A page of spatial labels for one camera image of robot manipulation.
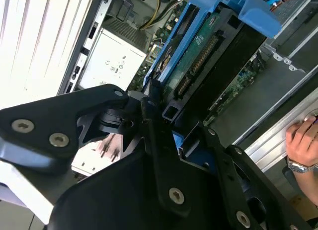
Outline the person's hand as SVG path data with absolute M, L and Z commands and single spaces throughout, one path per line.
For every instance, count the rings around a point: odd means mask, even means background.
M 305 167 L 318 163 L 318 121 L 311 116 L 290 126 L 286 132 L 286 152 L 291 161 Z

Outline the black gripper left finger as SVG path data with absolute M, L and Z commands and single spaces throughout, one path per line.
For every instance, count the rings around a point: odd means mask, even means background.
M 186 217 L 191 205 L 176 174 L 180 160 L 160 99 L 160 83 L 153 80 L 143 93 L 104 84 L 3 109 L 0 158 L 42 174 L 64 174 L 83 145 L 107 133 L 120 134 L 120 158 L 148 154 L 160 206 Z

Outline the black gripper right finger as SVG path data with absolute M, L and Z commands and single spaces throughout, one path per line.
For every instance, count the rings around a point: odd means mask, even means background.
M 210 128 L 203 127 L 202 134 L 205 149 L 214 156 L 223 206 L 232 230 L 262 229 L 248 205 L 253 199 L 265 210 L 268 230 L 311 229 L 242 149 L 233 145 L 223 147 Z

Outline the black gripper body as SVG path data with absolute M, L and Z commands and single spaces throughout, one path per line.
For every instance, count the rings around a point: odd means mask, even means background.
M 136 152 L 70 188 L 50 230 L 230 230 L 224 182 L 234 177 L 183 162 L 176 150 Z

